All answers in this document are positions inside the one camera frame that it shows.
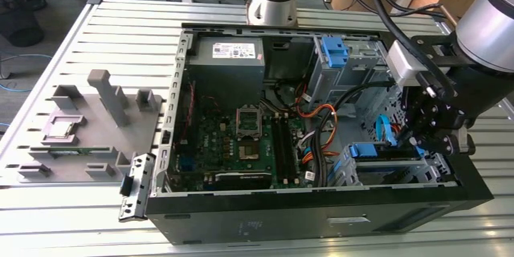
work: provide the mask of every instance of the power supply label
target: power supply label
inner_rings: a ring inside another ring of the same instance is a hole
[[[252,43],[215,43],[212,58],[255,58],[255,44]]]

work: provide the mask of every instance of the ram slot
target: ram slot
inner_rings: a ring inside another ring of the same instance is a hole
[[[296,178],[296,166],[287,119],[274,119],[271,122],[274,134],[275,167],[278,182],[284,184]]]

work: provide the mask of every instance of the expansion slot bracket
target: expansion slot bracket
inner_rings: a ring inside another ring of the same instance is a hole
[[[117,217],[120,222],[147,220],[144,209],[153,165],[155,155],[151,153],[132,159],[129,175],[124,176],[120,188],[120,194],[123,195],[120,215]]]

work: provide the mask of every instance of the green motherboard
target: green motherboard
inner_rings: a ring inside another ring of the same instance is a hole
[[[239,128],[256,129],[255,119],[240,114]],[[209,190],[205,184],[217,173],[270,173],[272,177],[270,188],[302,188],[307,184],[298,177],[291,181],[278,179],[278,164],[275,160],[274,130],[271,116],[262,116],[262,135],[259,138],[236,136],[236,114],[211,114],[200,118],[196,134],[195,156],[179,158],[183,168],[183,188],[187,191]],[[302,119],[287,119],[291,132],[291,142],[287,150],[296,151],[296,132],[303,131]],[[298,175],[299,160],[295,157],[295,174]]]

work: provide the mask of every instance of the aluminum slotted table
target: aluminum slotted table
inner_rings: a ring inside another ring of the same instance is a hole
[[[302,27],[384,29],[367,13],[299,9],[298,16]],[[241,251],[247,256],[508,256],[514,252],[514,123],[506,101],[471,129],[474,164],[495,199],[403,235],[173,247],[149,221],[117,222],[117,183],[17,182],[16,168],[5,164],[32,160],[27,150],[41,138],[56,85],[73,84],[81,93],[93,93],[88,73],[108,69],[111,83],[123,86],[125,94],[151,88],[165,98],[180,24],[244,24],[244,19],[244,7],[237,5],[103,0],[85,6],[0,142],[0,244],[7,256],[11,250],[21,250],[17,256],[240,256]],[[424,17],[396,21],[410,36],[447,33]],[[156,132],[153,143],[159,139]]]

